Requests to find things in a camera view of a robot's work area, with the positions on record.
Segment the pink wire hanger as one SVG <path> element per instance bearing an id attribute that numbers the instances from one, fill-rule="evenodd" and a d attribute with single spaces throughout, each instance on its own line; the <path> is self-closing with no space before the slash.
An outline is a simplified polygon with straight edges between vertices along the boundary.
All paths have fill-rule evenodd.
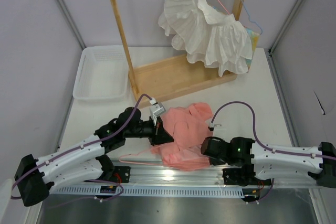
<path id="1" fill-rule="evenodd" d="M 162 166 L 159 154 L 152 153 L 151 149 L 143 150 L 134 154 L 124 154 L 118 159 L 120 163 L 144 166 Z"/>

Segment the pink skirt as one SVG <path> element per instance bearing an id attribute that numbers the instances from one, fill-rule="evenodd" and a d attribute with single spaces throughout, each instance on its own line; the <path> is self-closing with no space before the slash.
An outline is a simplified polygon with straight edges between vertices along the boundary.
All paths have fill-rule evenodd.
<path id="1" fill-rule="evenodd" d="M 201 154 L 203 141 L 212 136 L 206 123 L 213 117 L 211 107 L 204 102 L 186 108 L 169 108 L 161 118 L 164 129 L 174 138 L 172 143 L 153 147 L 166 167 L 193 171 L 210 167 L 209 158 Z"/>

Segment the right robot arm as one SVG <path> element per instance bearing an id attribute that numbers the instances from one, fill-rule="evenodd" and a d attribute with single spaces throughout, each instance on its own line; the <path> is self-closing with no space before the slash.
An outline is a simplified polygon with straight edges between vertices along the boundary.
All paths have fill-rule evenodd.
<path id="1" fill-rule="evenodd" d="M 335 188 L 335 147 L 322 142 L 313 147 L 259 144 L 252 138 L 235 137 L 230 142 L 207 137 L 201 153 L 212 166 L 225 165 L 226 185 L 250 186 L 276 179 L 298 179 Z"/>

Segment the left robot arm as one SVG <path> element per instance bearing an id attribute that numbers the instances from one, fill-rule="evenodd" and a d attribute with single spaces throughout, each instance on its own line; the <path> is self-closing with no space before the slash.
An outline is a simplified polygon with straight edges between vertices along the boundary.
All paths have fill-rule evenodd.
<path id="1" fill-rule="evenodd" d="M 24 156 L 15 173 L 17 187 L 25 207 L 44 201 L 57 189 L 89 180 L 110 181 L 114 164 L 108 153 L 122 147 L 128 138 L 147 138 L 152 146 L 172 143 L 173 137 L 163 127 L 161 115 L 165 108 L 150 106 L 147 121 L 141 111 L 126 108 L 117 118 L 97 129 L 87 139 L 63 151 L 35 158 Z"/>

